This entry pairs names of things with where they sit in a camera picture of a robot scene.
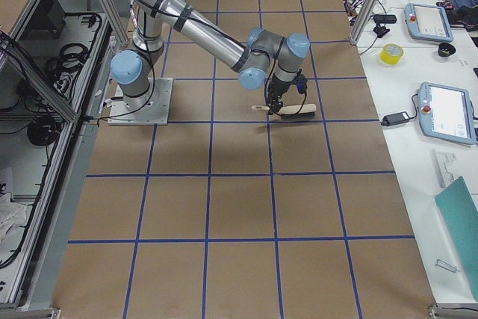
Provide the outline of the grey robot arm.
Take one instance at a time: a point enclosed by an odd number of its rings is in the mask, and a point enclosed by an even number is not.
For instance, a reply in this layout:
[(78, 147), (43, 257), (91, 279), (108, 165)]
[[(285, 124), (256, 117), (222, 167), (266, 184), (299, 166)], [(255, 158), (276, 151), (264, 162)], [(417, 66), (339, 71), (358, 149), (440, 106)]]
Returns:
[(135, 1), (143, 11), (138, 34), (141, 41), (158, 38), (160, 31), (154, 27), (167, 23), (236, 72), (243, 87), (249, 90), (263, 87), (263, 111), (281, 117), (316, 111), (314, 104), (303, 102), (286, 106), (282, 101), (290, 87), (295, 87), (303, 96), (308, 94), (308, 80), (301, 66), (309, 52), (310, 41), (304, 34), (292, 33), (283, 37), (264, 28), (254, 28), (247, 44), (243, 45), (185, 0)]

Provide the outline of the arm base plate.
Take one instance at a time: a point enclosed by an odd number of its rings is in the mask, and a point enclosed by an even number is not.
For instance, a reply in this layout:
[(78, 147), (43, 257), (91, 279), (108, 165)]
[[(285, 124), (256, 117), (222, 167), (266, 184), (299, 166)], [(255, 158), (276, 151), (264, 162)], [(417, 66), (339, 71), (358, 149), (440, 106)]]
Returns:
[(173, 78), (149, 77), (150, 89), (138, 98), (124, 96), (117, 85), (108, 124), (112, 126), (165, 126), (168, 123)]

